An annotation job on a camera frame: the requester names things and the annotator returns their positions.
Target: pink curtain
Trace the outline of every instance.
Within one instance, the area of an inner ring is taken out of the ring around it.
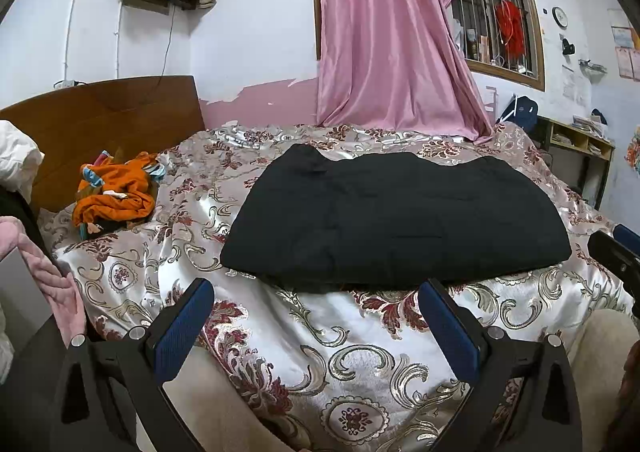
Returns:
[[[492,134],[447,24],[451,0],[322,0],[318,122]]]

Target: satin bedspread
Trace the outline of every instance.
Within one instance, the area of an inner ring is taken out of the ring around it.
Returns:
[[[587,250],[592,232],[614,225],[551,174],[522,130],[510,123],[496,127],[494,139],[482,145],[350,126],[198,132],[159,155],[168,173],[148,223],[81,242],[71,206],[42,230],[57,262],[80,282],[87,313],[105,338],[149,324],[195,277],[205,277],[216,303],[198,343],[270,429],[295,450],[405,450],[433,441],[468,391],[452,380],[416,292],[296,294],[222,268],[220,249],[253,183],[292,143],[308,143],[331,159],[410,151],[456,165],[495,156],[552,199],[573,254],[557,266],[450,292],[484,325],[524,340],[558,333],[569,347],[592,310],[630,312],[631,297],[620,281]],[[515,388],[509,386],[507,402]]]

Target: peeling paint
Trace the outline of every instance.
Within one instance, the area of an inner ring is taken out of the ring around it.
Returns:
[[[248,86],[230,102],[199,101],[206,128],[218,128],[231,120],[246,127],[315,125],[318,79],[279,80]]]

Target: wooden headboard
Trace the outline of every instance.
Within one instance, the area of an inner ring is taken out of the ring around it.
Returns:
[[[74,202],[80,166],[120,147],[127,159],[161,152],[204,130],[191,76],[107,80],[34,96],[5,109],[9,120],[45,154],[31,195],[37,213]]]

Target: orange clothing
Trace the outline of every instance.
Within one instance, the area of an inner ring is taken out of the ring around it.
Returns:
[[[93,194],[76,202],[73,213],[75,226],[82,223],[99,222],[99,219],[112,221],[130,221],[147,217],[154,209],[155,201],[149,192],[149,178],[143,167],[153,163],[156,154],[141,152],[131,161],[124,164],[82,165],[93,170],[104,181],[102,190],[113,190],[127,194],[126,199],[118,199],[105,194]],[[84,179],[80,181],[79,190],[88,187]]]

